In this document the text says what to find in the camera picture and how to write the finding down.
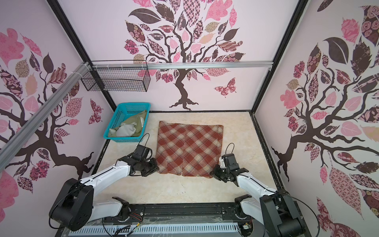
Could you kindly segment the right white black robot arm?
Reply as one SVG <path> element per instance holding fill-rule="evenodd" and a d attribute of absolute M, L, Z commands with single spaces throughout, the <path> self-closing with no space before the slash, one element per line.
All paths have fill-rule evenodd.
<path fill-rule="evenodd" d="M 306 232 L 293 198 L 285 190 L 276 190 L 240 168 L 234 154 L 221 156 L 210 173 L 219 181 L 233 182 L 247 192 L 237 203 L 243 214 L 260 222 L 269 237 L 297 237 Z"/>

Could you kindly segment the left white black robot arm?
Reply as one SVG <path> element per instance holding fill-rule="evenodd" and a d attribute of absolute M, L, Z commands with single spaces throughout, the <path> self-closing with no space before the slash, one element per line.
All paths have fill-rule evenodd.
<path fill-rule="evenodd" d="M 138 159 L 134 154 L 129 154 L 90 177 L 81 180 L 71 178 L 64 183 L 50 209 L 49 220 L 71 231 L 78 231 L 88 222 L 107 217 L 125 221 L 131 213 L 129 202 L 119 197 L 106 201 L 95 201 L 94 198 L 118 180 L 132 176 L 135 172 L 147 177 L 158 170 L 155 158 Z"/>

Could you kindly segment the red plaid skirt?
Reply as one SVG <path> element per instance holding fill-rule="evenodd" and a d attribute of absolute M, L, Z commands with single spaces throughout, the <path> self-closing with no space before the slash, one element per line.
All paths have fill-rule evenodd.
<path fill-rule="evenodd" d="M 160 121 L 156 159 L 158 173 L 211 178 L 223 144 L 222 125 Z"/>

